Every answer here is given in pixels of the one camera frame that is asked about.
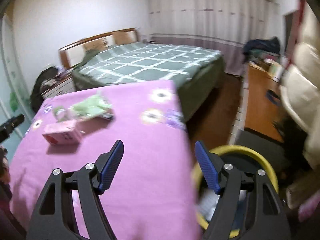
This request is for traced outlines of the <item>purple white window curtain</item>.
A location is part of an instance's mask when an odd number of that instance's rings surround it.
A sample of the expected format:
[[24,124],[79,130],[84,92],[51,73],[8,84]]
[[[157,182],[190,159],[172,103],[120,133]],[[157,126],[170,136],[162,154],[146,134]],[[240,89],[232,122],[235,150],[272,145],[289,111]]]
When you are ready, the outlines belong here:
[[225,71],[241,75],[249,40],[280,37],[279,5],[268,0],[149,0],[151,38],[219,50]]

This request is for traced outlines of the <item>black packaging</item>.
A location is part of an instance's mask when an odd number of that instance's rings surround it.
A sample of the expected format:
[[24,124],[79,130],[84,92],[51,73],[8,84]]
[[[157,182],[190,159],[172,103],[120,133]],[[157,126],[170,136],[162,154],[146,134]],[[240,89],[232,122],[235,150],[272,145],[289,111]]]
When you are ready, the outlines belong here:
[[104,120],[112,120],[114,117],[113,113],[103,113],[101,115],[98,116],[99,118],[102,118]]

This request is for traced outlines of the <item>orange wooden desk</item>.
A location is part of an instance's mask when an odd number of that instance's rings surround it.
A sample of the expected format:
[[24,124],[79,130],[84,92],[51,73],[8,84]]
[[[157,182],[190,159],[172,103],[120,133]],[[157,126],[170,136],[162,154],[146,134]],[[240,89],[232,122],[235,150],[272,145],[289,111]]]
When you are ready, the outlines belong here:
[[278,117],[278,106],[266,96],[270,89],[277,91],[277,83],[267,72],[248,66],[248,100],[244,130],[281,144],[283,139],[273,122]]

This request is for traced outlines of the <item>pink floral hanging cloth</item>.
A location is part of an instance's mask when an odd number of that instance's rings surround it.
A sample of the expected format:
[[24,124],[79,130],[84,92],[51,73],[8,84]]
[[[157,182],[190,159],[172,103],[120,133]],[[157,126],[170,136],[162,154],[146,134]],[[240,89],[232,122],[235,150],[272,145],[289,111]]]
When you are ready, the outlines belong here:
[[310,218],[319,206],[319,202],[320,192],[317,191],[299,207],[298,220],[300,222],[303,222],[306,219]]

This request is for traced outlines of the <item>pink floral table cloth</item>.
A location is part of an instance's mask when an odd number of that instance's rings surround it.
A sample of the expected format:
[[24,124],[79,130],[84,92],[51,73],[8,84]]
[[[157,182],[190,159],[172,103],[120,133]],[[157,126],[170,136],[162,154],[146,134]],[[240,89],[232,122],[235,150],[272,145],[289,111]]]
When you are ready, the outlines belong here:
[[[93,95],[111,120],[57,124],[48,107]],[[176,88],[147,81],[48,99],[10,164],[11,210],[27,239],[198,239],[192,159]]]

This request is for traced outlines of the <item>yellow rimmed trash bin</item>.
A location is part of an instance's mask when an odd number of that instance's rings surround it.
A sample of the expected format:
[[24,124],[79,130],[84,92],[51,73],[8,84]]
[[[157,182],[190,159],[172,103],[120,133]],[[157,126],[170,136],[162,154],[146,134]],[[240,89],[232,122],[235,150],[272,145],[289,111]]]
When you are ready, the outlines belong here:
[[[264,170],[273,185],[276,193],[279,193],[278,179],[276,173],[271,166],[271,164],[258,152],[240,145],[223,145],[210,150],[210,153],[215,153],[219,155],[222,159],[231,159],[230,161],[225,161],[235,165],[239,170],[246,171],[249,173],[254,173],[256,170]],[[191,172],[191,177],[195,184],[198,193],[201,191],[201,182],[203,179],[202,171],[197,162],[193,167]],[[197,211],[196,220],[200,225],[202,230],[207,230],[209,223],[205,219],[204,215]],[[229,239],[237,237],[240,232],[240,226],[236,226],[234,230],[230,232]]]

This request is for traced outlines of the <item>cream puffer jacket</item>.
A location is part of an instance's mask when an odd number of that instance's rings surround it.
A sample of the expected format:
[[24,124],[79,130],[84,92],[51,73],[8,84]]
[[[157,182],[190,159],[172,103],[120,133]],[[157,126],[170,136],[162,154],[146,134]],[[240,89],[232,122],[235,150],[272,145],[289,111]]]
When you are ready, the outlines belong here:
[[307,133],[304,157],[319,167],[319,21],[307,3],[280,93],[287,113]]

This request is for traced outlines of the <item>wooden bed headboard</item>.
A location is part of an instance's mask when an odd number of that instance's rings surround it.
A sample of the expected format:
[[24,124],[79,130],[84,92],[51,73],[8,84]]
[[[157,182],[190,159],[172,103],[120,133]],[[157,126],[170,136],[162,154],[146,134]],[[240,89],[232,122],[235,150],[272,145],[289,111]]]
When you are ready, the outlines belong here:
[[60,61],[66,69],[71,69],[83,61],[84,56],[89,50],[105,51],[111,46],[117,45],[114,38],[116,33],[126,33],[133,42],[140,41],[140,35],[135,28],[122,29],[84,38],[59,49]]

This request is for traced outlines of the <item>pink milk carton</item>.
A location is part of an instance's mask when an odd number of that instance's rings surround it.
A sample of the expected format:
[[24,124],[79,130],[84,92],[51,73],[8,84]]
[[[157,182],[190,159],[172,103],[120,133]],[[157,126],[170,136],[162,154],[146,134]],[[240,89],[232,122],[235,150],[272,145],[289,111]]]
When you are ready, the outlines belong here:
[[78,122],[74,120],[48,124],[42,136],[51,145],[74,145],[82,140]]

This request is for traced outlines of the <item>green checked bed quilt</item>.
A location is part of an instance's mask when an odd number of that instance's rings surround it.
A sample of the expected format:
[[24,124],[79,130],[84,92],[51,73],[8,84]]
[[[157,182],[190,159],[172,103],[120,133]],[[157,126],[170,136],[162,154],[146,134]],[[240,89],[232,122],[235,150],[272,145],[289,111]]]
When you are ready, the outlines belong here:
[[89,50],[73,75],[95,86],[171,80],[180,88],[206,75],[209,79],[224,71],[218,50],[173,44],[135,42],[110,46],[102,52]]

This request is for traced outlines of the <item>green plastic wrapper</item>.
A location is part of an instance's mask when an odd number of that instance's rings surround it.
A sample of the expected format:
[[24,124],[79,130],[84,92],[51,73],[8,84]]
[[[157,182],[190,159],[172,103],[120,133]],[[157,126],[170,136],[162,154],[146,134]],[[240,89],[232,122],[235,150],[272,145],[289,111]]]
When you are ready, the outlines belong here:
[[98,118],[103,113],[114,114],[114,111],[108,98],[100,93],[89,96],[68,108],[59,106],[53,109],[53,115],[58,122],[68,120],[89,121]]

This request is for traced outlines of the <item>pile of dark clothes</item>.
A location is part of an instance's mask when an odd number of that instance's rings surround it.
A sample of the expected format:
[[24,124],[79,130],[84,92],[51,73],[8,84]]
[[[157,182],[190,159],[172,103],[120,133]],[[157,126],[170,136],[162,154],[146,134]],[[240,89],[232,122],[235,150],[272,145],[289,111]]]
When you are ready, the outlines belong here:
[[249,40],[243,47],[243,55],[249,56],[250,51],[259,49],[269,53],[280,54],[280,42],[279,39],[274,36],[270,40],[263,40],[263,39],[255,39]]

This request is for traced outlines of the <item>white bedside cabinet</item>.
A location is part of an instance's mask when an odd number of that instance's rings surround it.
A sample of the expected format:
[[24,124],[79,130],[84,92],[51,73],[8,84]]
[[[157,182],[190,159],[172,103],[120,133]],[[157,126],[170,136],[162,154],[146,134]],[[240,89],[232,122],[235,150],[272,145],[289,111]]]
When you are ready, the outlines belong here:
[[75,86],[72,77],[68,76],[61,80],[58,84],[54,85],[52,88],[43,92],[41,96],[43,99],[47,99],[72,92],[75,92]]

